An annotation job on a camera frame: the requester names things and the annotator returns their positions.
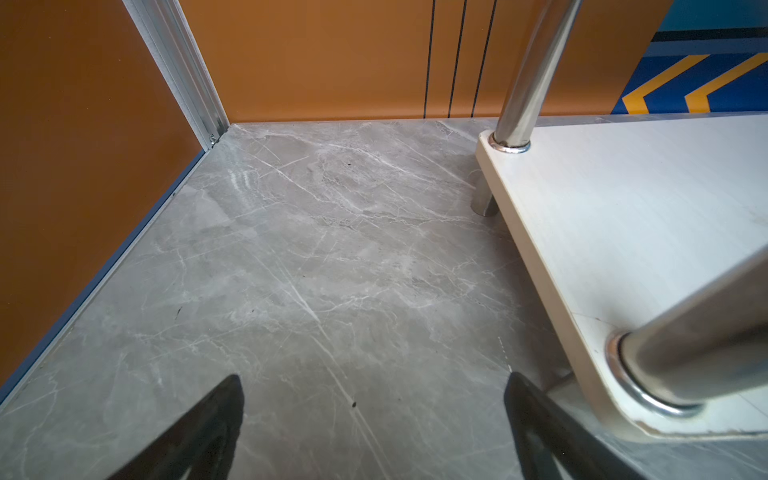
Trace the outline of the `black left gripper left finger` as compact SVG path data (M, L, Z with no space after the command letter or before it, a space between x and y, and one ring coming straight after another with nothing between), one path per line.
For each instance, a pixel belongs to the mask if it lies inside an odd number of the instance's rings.
M111 477L226 479L243 412L241 380L231 374Z

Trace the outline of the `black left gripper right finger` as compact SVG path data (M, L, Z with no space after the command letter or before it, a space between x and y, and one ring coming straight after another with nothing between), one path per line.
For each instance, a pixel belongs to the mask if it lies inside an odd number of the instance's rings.
M642 477L523 374L510 374L504 405L524 478Z

